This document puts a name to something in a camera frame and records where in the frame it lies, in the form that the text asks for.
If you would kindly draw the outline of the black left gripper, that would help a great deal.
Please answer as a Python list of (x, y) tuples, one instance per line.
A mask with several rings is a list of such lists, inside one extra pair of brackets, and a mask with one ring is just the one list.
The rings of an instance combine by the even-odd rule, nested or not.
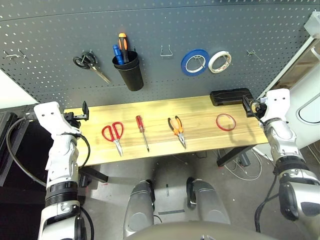
[(84, 101), (82, 103), (82, 114), (75, 115), (73, 112), (68, 112), (68, 113), (64, 113), (63, 117), (72, 127), (80, 128), (81, 127), (80, 120), (87, 121), (89, 119), (89, 113), (90, 112), (89, 112), (88, 105), (86, 101)]

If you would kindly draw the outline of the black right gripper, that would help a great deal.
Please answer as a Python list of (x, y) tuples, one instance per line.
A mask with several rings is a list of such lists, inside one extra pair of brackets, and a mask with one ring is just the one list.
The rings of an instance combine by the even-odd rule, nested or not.
[[(260, 119), (264, 117), (267, 110), (267, 105), (260, 100), (254, 100), (252, 104), (254, 105), (255, 115)], [(250, 100), (246, 95), (242, 96), (242, 106), (245, 110), (246, 117), (253, 117), (253, 112), (250, 107)]]

